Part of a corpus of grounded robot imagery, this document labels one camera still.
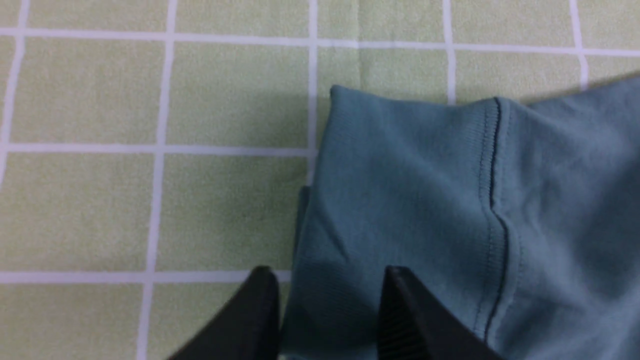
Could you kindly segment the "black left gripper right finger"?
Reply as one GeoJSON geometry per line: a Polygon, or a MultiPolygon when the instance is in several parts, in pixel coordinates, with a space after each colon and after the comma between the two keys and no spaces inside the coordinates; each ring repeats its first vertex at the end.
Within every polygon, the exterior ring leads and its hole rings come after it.
{"type": "Polygon", "coordinates": [[[387,266],[378,311],[379,360],[500,360],[411,269],[387,266]]]}

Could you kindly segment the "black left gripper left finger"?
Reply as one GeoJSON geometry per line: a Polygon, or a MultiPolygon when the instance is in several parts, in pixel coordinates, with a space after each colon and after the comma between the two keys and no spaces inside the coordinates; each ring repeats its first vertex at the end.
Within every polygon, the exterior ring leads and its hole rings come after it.
{"type": "Polygon", "coordinates": [[[279,282],[257,266],[229,301],[170,360],[276,360],[281,350],[279,282]]]}

